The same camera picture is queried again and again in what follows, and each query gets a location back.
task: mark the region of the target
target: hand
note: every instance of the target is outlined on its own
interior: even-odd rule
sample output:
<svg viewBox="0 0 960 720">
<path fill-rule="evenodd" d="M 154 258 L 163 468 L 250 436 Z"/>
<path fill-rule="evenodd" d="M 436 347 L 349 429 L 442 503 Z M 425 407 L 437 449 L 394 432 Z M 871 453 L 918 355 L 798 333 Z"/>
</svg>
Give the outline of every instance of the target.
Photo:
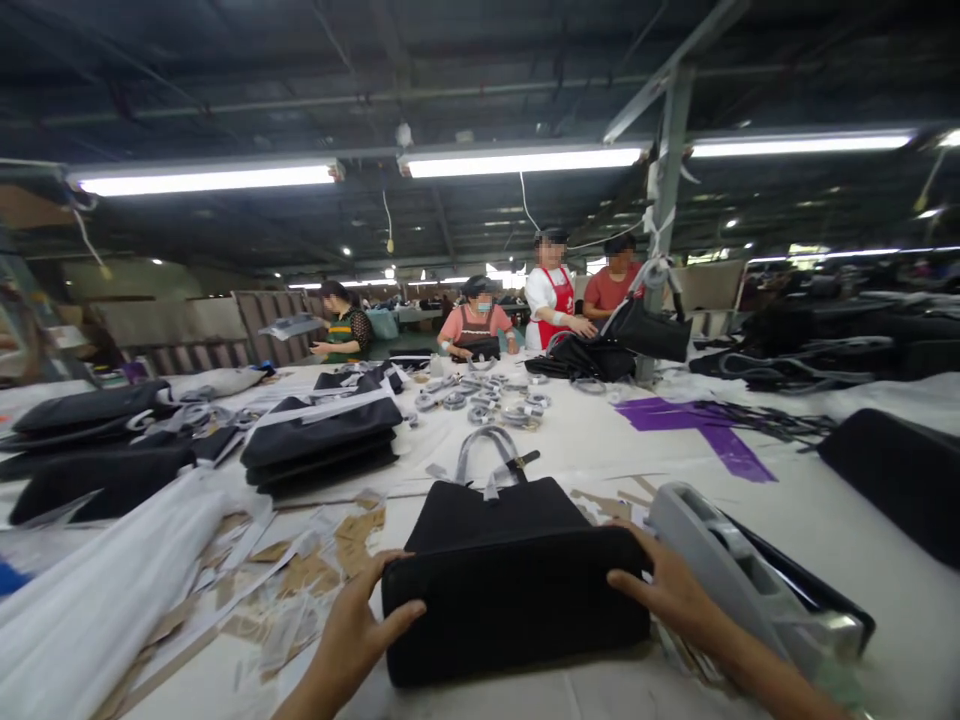
<svg viewBox="0 0 960 720">
<path fill-rule="evenodd" d="M 597 334 L 597 326 L 586 318 L 576 315 L 567 316 L 567 327 L 573 330 L 580 337 L 591 338 Z"/>
<path fill-rule="evenodd" d="M 707 654 L 717 654 L 728 638 L 742 632 L 710 599 L 679 554 L 633 523 L 613 520 L 608 524 L 633 533 L 654 565 L 652 585 L 623 570 L 611 570 L 607 574 L 611 587 L 648 608 L 668 628 Z"/>
<path fill-rule="evenodd" d="M 317 654 L 301 685 L 311 688 L 315 712 L 311 717 L 330 717 L 353 697 L 383 653 L 414 621 L 427 611 L 421 600 L 401 605 L 380 624 L 370 612 L 370 595 L 394 560 L 412 553 L 388 550 L 378 553 L 370 566 L 340 591 L 323 630 Z"/>
</svg>

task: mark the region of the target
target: white shirt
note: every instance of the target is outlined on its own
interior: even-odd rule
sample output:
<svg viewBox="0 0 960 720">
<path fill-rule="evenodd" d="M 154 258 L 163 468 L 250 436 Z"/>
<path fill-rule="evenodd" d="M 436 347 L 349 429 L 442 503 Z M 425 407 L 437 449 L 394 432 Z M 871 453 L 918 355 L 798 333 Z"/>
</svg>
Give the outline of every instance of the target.
<svg viewBox="0 0 960 720">
<path fill-rule="evenodd" d="M 563 273 L 565 269 L 557 268 L 550 271 L 550 280 L 553 280 L 553 284 L 557 287 L 567 284 L 567 277 Z M 527 305 L 530 306 L 530 324 L 527 325 L 526 333 L 527 350 L 536 352 L 543 350 L 540 346 L 540 321 L 536 317 L 537 310 L 542 307 L 551 310 L 557 308 L 557 293 L 554 291 L 553 285 L 550 284 L 550 280 L 547 279 L 546 271 L 539 267 L 527 276 Z"/>
</svg>

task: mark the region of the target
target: gray plastic part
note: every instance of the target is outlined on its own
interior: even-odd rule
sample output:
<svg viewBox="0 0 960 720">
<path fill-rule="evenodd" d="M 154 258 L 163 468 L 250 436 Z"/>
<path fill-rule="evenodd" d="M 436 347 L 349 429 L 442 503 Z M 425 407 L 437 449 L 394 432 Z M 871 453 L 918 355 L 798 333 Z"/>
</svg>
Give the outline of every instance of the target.
<svg viewBox="0 0 960 720">
<path fill-rule="evenodd" d="M 299 313 L 275 320 L 265 328 L 257 330 L 258 335 L 273 335 L 277 340 L 286 342 L 292 337 L 303 335 L 311 330 L 319 330 L 323 323 L 309 313 Z"/>
<path fill-rule="evenodd" d="M 734 622 L 814 685 L 847 686 L 840 663 L 855 657 L 863 627 L 838 613 L 811 614 L 760 553 L 686 483 L 662 485 L 648 518 L 660 541 L 678 552 L 710 599 Z"/>
</svg>

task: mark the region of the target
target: white plastic sheet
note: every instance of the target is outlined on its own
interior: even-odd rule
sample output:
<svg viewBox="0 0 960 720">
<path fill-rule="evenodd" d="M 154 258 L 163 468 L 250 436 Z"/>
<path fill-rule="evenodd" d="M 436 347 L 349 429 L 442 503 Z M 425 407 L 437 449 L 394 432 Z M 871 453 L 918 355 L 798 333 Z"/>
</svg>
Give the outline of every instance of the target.
<svg viewBox="0 0 960 720">
<path fill-rule="evenodd" d="M 0 604 L 5 717 L 87 720 L 97 710 L 176 601 L 220 519 L 238 509 L 202 482 L 207 472 L 174 481 Z"/>
</svg>

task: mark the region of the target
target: fluorescent light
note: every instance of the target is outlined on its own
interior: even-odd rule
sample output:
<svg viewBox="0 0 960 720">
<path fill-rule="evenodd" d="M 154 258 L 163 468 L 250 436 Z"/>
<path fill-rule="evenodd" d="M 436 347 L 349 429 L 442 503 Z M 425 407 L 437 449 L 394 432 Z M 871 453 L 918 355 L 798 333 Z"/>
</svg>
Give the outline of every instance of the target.
<svg viewBox="0 0 960 720">
<path fill-rule="evenodd" d="M 118 165 L 106 170 L 75 170 L 71 185 L 101 197 L 159 195 L 162 193 L 238 190 L 292 185 L 323 185 L 343 177 L 335 159 L 299 159 L 270 162 L 208 163 L 204 165 Z"/>
<path fill-rule="evenodd" d="M 896 150 L 913 139 L 909 131 L 839 135 L 780 135 L 752 140 L 703 140 L 693 146 L 693 157 L 738 157 L 746 155 L 786 155 L 792 153 L 856 152 Z"/>
<path fill-rule="evenodd" d="M 413 178 L 454 175 L 496 175 L 515 172 L 590 170 L 629 167 L 640 159 L 640 147 L 553 146 L 517 150 L 457 150 L 402 155 L 400 172 Z"/>
</svg>

